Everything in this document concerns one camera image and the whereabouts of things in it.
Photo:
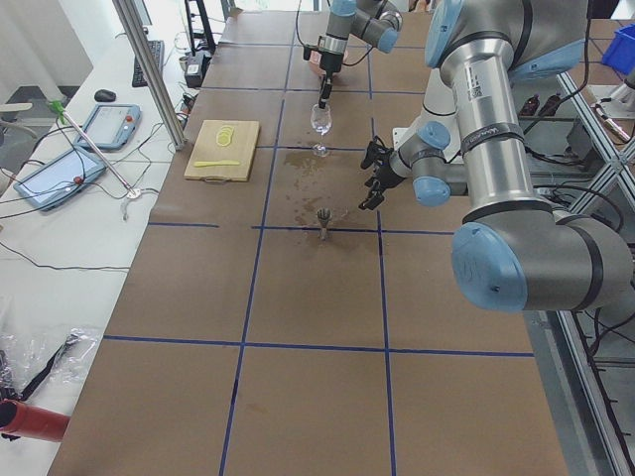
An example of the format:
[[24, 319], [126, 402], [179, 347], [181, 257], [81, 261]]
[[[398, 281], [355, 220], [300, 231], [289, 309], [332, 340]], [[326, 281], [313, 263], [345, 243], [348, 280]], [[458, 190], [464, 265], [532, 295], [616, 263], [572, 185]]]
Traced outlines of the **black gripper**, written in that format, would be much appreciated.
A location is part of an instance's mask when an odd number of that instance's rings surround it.
[[317, 106], [319, 109], [324, 109], [331, 95], [332, 78], [341, 71], [345, 52], [333, 53], [321, 50], [319, 53], [319, 68], [322, 71], [322, 78]]
[[381, 138], [373, 138], [369, 142], [360, 167], [363, 170], [374, 169], [368, 193], [359, 203], [359, 209], [376, 209], [385, 199], [384, 190], [397, 186], [397, 175], [390, 166], [392, 154], [393, 149], [386, 148]]

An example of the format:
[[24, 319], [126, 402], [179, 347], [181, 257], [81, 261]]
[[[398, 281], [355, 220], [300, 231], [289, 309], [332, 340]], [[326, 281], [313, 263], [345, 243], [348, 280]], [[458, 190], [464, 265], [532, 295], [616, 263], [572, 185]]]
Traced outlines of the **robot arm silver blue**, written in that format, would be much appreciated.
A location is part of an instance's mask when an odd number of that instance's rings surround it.
[[455, 280], [473, 304], [507, 312], [584, 310], [617, 300], [633, 276], [631, 253], [611, 228], [539, 198], [511, 86], [575, 67], [584, 50], [585, 1], [443, 1], [432, 18], [426, 62], [451, 90], [464, 170], [444, 158], [450, 135], [418, 119], [373, 168], [365, 206], [411, 178], [425, 206], [455, 183], [471, 211], [452, 238]]
[[381, 53], [390, 53], [403, 26], [401, 12], [391, 1], [332, 1], [326, 31], [315, 50], [324, 71], [317, 106], [324, 109], [332, 90], [332, 79], [341, 71], [350, 36]]

